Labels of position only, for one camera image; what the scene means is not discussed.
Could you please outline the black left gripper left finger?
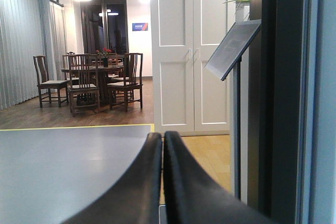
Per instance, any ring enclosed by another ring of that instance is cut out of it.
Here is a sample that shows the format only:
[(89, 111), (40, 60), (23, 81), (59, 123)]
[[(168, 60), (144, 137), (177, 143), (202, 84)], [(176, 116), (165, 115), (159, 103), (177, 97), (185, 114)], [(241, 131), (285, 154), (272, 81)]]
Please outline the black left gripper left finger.
[(119, 180), (64, 223), (159, 223), (161, 161), (161, 134), (149, 133)]

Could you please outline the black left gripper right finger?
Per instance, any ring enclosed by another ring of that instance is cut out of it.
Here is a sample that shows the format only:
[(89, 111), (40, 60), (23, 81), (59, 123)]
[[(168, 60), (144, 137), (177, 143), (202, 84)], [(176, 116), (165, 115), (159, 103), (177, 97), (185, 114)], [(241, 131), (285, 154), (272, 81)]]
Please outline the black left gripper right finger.
[(214, 181), (178, 132), (164, 134), (163, 180), (168, 223), (272, 223)]

